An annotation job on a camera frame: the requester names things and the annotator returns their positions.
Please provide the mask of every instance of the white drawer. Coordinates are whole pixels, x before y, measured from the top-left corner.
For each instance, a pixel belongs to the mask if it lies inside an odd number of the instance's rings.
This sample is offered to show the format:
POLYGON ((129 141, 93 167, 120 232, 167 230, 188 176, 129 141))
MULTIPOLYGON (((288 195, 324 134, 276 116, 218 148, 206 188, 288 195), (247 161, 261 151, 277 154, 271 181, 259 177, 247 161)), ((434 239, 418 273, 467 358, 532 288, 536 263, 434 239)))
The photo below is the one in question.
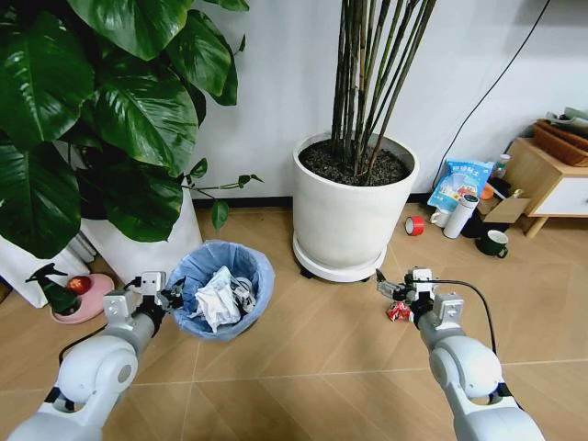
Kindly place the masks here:
POLYGON ((564 177, 533 214, 588 215, 588 177, 564 177))

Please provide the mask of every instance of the pink dish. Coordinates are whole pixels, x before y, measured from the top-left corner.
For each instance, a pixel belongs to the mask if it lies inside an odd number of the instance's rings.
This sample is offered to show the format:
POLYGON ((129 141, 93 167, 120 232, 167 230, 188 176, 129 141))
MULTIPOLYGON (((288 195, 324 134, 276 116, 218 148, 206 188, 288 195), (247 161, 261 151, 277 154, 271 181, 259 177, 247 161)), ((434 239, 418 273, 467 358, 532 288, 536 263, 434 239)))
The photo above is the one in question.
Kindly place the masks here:
POLYGON ((87 322, 102 312, 102 298, 114 289, 114 282, 104 274, 91 274, 92 287, 80 296, 80 309, 72 315, 60 315, 51 310, 51 317, 54 321, 64 324, 78 324, 87 322))

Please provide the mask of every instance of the plant pot saucer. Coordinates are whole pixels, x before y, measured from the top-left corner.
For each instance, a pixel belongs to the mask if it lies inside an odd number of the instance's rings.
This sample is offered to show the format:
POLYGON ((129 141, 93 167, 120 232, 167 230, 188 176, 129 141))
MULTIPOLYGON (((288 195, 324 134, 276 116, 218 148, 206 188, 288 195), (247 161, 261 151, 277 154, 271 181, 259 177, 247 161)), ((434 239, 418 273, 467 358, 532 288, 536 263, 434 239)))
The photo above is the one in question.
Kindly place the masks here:
POLYGON ((54 321, 63 324, 78 324, 96 317, 103 310, 102 298, 114 289, 114 282, 104 274, 90 274, 92 287, 80 296, 80 309, 71 315, 60 315, 51 310, 54 321))
POLYGON ((315 276, 332 282, 357 282, 373 276, 376 272, 376 268, 380 268, 384 262, 387 251, 387 247, 384 246, 384 249, 373 262, 367 262, 366 264, 358 266, 350 266, 348 268, 334 268, 313 261, 300 246, 298 239, 296 238, 296 232, 294 232, 292 245, 294 247, 294 255, 302 266, 315 276))

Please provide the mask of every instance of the blue trash bag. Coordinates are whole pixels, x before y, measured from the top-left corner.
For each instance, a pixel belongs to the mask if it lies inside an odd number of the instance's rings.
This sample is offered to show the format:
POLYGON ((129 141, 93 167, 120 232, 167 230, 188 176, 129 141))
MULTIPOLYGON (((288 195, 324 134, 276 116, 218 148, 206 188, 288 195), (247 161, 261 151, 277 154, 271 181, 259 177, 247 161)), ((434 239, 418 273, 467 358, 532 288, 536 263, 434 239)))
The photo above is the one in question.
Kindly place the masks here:
POLYGON ((177 325, 205 340, 226 342, 245 331, 264 312, 272 297, 275 274, 263 253, 238 243, 207 241, 180 261, 169 277, 167 288, 170 289, 182 277, 186 277, 184 306, 174 310, 177 325), (223 324, 214 333, 204 317, 190 319, 188 315, 196 310, 196 291, 206 286, 212 275, 222 266, 227 266, 234 277, 247 277, 251 280, 257 302, 254 310, 245 314, 239 322, 223 324))

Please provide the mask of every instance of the houseplant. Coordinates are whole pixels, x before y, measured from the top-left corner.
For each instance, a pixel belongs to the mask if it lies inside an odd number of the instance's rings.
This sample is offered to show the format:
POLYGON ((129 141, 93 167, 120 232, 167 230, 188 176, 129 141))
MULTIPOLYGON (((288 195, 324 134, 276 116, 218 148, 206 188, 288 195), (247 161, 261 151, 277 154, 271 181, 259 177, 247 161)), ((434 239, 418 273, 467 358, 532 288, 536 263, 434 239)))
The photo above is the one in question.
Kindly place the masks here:
MULTIPOLYGON (((187 211, 177 229, 193 232, 182 236, 176 260, 200 243, 183 187, 195 187, 207 164, 185 167, 206 116, 203 91, 232 106, 238 80, 231 47, 191 4, 0 3, 0 235, 51 258, 87 218, 108 220, 119 238, 165 245, 187 211)), ((227 210, 215 201, 215 227, 227 210)), ((92 225, 85 229, 92 235, 92 225)))
POLYGON ((364 279, 385 257, 419 164, 384 132, 434 6, 342 1, 332 130, 293 153, 294 252, 314 275, 364 279))

